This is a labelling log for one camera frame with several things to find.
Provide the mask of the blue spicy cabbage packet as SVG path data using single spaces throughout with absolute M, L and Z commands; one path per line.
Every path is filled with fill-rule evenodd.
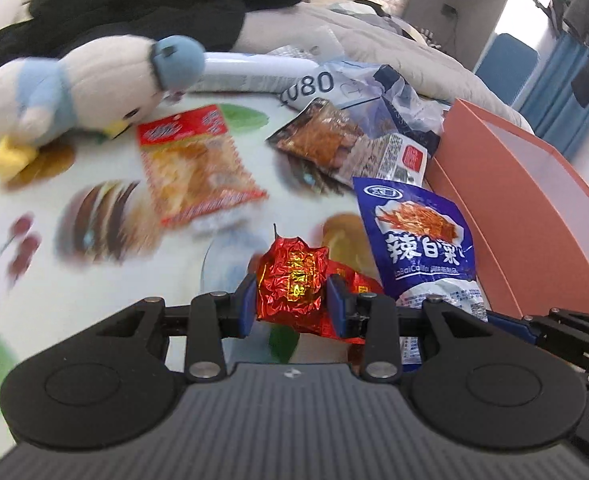
M 402 182 L 355 177 L 353 186 L 385 294 L 413 309 L 440 298 L 486 321 L 473 236 L 459 208 Z

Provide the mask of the shiny red foil packet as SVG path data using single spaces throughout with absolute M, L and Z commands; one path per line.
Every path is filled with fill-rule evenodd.
M 256 318 L 337 339 L 339 335 L 326 306 L 326 281 L 333 274 L 345 280 L 352 294 L 383 292 L 373 278 L 331 260 L 328 248 L 313 248 L 300 237 L 277 235 L 256 268 Z

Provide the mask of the red transparent snack packet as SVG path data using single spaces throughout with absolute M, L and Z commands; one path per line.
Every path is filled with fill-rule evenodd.
M 167 228 L 267 198 L 217 105 L 140 124 L 137 135 L 153 203 Z

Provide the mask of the brown clear snack packet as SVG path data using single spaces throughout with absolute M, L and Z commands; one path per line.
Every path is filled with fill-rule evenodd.
M 383 99 L 342 110 L 313 100 L 267 143 L 350 186 L 354 177 L 423 185 L 429 152 L 402 131 Z

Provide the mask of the orange cardboard box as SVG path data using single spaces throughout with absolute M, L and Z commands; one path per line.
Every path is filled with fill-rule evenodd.
M 462 211 L 493 311 L 589 314 L 589 186 L 556 148 L 457 101 L 426 180 Z

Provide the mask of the food print blanket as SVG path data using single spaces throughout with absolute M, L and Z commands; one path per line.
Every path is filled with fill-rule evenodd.
M 162 226 L 137 134 L 63 141 L 47 177 L 0 184 L 0 384 L 19 362 L 146 297 L 186 304 L 232 290 L 276 236 L 328 246 L 377 269 L 354 194 L 289 159 L 268 137 L 293 118 L 275 96 L 196 94 L 158 117 L 211 112 L 266 192 L 259 202 Z M 14 443 L 0 414 L 0 456 Z

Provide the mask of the clear blue plastic bag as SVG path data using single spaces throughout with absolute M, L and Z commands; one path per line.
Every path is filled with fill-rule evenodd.
M 388 64 L 328 61 L 310 70 L 279 99 L 304 110 L 315 99 L 343 110 L 370 138 L 401 133 L 423 146 L 429 155 L 441 141 L 447 107 L 418 96 L 405 78 Z

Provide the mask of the blue curtain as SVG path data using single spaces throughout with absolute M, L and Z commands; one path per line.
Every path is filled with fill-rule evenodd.
M 589 130 L 589 105 L 583 107 L 571 83 L 589 58 L 589 48 L 563 32 L 537 76 L 519 113 L 534 134 L 572 160 Z

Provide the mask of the white cylindrical bottle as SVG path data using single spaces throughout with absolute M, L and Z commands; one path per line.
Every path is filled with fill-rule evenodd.
M 206 66 L 189 92 L 280 93 L 319 68 L 307 58 L 206 52 Z

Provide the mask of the blue white penguin plush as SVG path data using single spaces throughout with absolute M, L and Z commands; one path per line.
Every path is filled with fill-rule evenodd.
M 62 58 L 16 58 L 0 66 L 0 178 L 17 177 L 40 149 L 70 130 L 114 138 L 206 67 L 195 39 L 108 36 Z

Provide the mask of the blue chair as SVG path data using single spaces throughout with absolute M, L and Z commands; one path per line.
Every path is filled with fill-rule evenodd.
M 511 105 L 539 62 L 536 50 L 509 34 L 496 36 L 475 74 L 502 102 Z

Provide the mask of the grey duvet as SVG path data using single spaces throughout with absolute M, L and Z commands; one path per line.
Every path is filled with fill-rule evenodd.
M 323 26 L 334 33 L 347 58 L 392 66 L 422 96 L 450 103 L 469 101 L 523 130 L 532 130 L 522 114 L 450 55 L 323 6 L 299 3 L 286 9 L 250 12 L 232 50 L 265 54 Z

